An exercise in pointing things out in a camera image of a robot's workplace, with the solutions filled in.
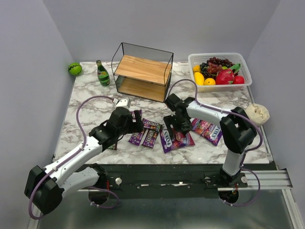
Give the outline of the purple Fox's candy bag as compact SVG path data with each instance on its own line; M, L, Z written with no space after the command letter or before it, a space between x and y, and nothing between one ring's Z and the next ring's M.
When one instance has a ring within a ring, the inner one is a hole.
M169 153L173 150L186 146L195 145L190 133L183 134L181 132L174 132L173 137L171 138L167 129L160 132L160 139L164 153Z
M222 138L223 134L221 129L213 125L207 121L200 120L200 119L193 119L191 122L192 130L199 134L200 136L204 137L206 140L211 142L214 146L217 146L220 139Z

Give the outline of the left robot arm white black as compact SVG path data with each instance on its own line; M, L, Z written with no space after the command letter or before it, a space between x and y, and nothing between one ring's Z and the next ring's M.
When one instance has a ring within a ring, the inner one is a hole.
M129 111L126 106L118 106L110 118L93 128L84 140L59 160L41 168L35 166L29 171L24 194L29 198L28 211L33 219L32 206L43 215L54 211L63 198L84 187L105 185L105 171L93 164L79 171L88 160L116 145L125 134L143 130L142 113Z

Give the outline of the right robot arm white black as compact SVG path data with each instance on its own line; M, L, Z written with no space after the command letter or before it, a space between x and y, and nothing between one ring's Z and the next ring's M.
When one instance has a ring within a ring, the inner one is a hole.
M193 128L191 119L207 121L221 129L227 155L216 181L223 187L234 183L241 172L245 150L258 132L254 124L250 123L244 109L236 107L233 110L221 110L199 104L193 97L182 100L175 94L168 96L164 102L173 112L163 118L171 139L178 132L190 132Z

